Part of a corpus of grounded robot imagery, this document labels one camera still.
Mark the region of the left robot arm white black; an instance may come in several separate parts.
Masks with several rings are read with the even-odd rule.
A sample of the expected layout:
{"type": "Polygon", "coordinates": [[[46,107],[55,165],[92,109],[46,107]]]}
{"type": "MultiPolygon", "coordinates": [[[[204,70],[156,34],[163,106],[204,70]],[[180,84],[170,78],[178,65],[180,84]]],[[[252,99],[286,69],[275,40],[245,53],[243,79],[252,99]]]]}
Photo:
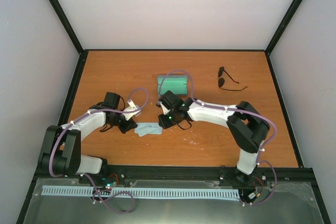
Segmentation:
{"type": "Polygon", "coordinates": [[[124,101],[120,95],[106,93],[102,102],[91,106],[79,118],[61,126],[47,128],[40,150],[37,168],[53,177],[90,174],[97,183],[108,180],[109,170],[105,159],[81,153],[81,142],[95,130],[107,126],[117,127],[121,133],[138,125],[133,117],[141,109],[132,100],[124,101]]]}

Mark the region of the grey-blue glasses case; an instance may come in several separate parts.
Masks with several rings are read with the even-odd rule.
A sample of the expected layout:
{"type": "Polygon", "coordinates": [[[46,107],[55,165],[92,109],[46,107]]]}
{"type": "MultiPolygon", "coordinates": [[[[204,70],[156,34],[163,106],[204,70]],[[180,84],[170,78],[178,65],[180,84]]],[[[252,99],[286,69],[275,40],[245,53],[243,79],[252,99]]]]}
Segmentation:
{"type": "Polygon", "coordinates": [[[183,74],[171,74],[165,78],[163,84],[161,82],[165,75],[157,76],[157,92],[158,95],[163,95],[166,91],[171,91],[176,95],[187,95],[188,77],[183,74]]]}

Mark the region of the light blue cleaning cloth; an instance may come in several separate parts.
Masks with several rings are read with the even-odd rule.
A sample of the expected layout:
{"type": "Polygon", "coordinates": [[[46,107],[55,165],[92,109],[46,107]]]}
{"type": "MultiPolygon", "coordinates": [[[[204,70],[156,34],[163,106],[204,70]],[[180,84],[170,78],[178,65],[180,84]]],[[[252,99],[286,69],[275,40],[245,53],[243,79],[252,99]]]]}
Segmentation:
{"type": "Polygon", "coordinates": [[[139,136],[143,137],[145,135],[160,135],[162,134],[163,128],[159,126],[158,123],[152,122],[142,122],[138,123],[137,127],[134,129],[134,132],[139,136]]]}

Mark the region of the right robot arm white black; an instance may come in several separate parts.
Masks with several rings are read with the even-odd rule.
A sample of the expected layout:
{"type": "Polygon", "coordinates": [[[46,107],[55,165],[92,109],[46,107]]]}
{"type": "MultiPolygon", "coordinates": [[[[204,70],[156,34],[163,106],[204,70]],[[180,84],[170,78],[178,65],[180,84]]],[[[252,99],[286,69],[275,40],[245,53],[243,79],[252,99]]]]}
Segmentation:
{"type": "Polygon", "coordinates": [[[186,121],[207,122],[228,128],[237,146],[239,158],[232,177],[239,183],[250,183],[258,166],[259,153],[264,150],[272,123],[245,101],[238,105],[219,105],[195,98],[181,99],[171,91],[160,96],[157,104],[163,111],[159,126],[168,129],[186,121]]]}

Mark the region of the dark round sunglasses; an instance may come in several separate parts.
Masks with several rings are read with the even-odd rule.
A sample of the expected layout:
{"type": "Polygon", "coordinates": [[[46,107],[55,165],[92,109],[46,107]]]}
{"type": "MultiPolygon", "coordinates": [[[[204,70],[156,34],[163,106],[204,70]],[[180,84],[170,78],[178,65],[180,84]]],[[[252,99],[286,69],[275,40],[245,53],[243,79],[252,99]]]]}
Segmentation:
{"type": "Polygon", "coordinates": [[[233,77],[226,71],[224,66],[219,67],[217,76],[218,76],[218,82],[217,82],[218,88],[221,90],[230,92],[239,92],[248,88],[248,86],[238,89],[228,89],[227,87],[225,87],[225,83],[228,78],[235,84],[239,84],[239,82],[233,79],[233,77]]]}

